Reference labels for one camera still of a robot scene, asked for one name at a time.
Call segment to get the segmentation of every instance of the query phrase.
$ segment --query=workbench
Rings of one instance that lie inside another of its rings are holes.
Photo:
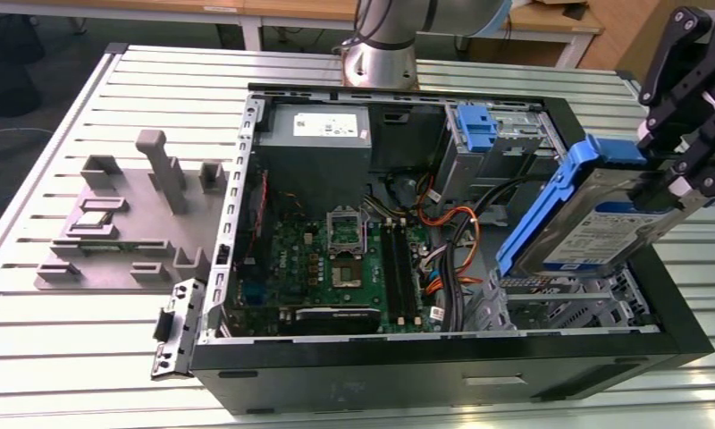
[[[0,13],[23,13],[114,20],[234,24],[246,50],[262,50],[261,29],[298,27],[352,30],[357,0],[0,0]],[[575,21],[561,7],[528,4],[511,11],[505,25],[488,38],[564,43],[559,68],[575,68],[603,26],[591,12]],[[71,21],[74,32],[82,32]]]
[[[634,139],[644,117],[635,84],[612,72],[419,61],[419,80],[423,90],[563,97],[603,137]],[[340,62],[129,46],[96,66],[0,221],[0,427],[715,428],[715,353],[585,400],[541,404],[230,416],[197,380],[152,382],[150,334],[166,295],[37,290],[34,270],[84,187],[85,158],[113,155],[122,167],[145,167],[133,140],[141,128],[161,128],[184,170],[205,159],[229,163],[250,81],[338,85]],[[715,206],[655,247],[715,346]]]

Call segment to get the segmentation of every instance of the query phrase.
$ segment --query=motherboard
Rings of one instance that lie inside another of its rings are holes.
[[[266,281],[241,280],[244,305],[229,308],[240,321],[236,334],[433,329],[424,316],[419,277],[411,270],[428,251],[425,228],[372,222],[355,213],[352,218],[334,211],[324,221],[276,223]],[[310,319],[298,332],[292,325],[302,317]],[[348,319],[346,326],[334,323],[337,319]]]

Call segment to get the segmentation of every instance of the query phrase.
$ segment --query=sticker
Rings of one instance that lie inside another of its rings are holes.
[[[427,192],[427,197],[429,197],[435,203],[440,202],[441,195],[433,189],[429,189],[429,192]]]
[[[234,7],[220,7],[220,6],[204,6],[204,10],[206,12],[230,12],[236,13],[238,9]]]
[[[429,309],[429,319],[441,322],[441,320],[444,319],[444,309],[439,307],[432,307]]]
[[[356,114],[296,114],[297,137],[357,137]]]
[[[638,238],[636,231],[667,213],[642,213],[631,203],[596,206],[543,261],[552,270],[588,269],[604,265]]]

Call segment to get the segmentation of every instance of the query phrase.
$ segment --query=aluminum table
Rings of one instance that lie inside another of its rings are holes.
[[[613,72],[419,61],[423,89],[563,97],[588,132],[634,139],[644,116]],[[715,353],[580,401],[232,416],[197,380],[149,379],[166,296],[39,291],[34,269],[84,186],[89,155],[145,166],[133,139],[162,128],[184,169],[232,158],[246,84],[340,84],[326,55],[129,46],[104,55],[0,221],[0,428],[256,424],[292,427],[715,428]],[[656,244],[715,346],[715,206]]]

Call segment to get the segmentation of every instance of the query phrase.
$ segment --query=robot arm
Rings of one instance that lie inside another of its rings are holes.
[[[587,136],[569,148],[497,252],[501,275],[611,275],[715,199],[715,19],[698,8],[670,17],[640,103],[638,143]]]
[[[361,0],[355,35],[341,47],[353,87],[413,88],[416,33],[483,37],[508,15],[511,0]]]

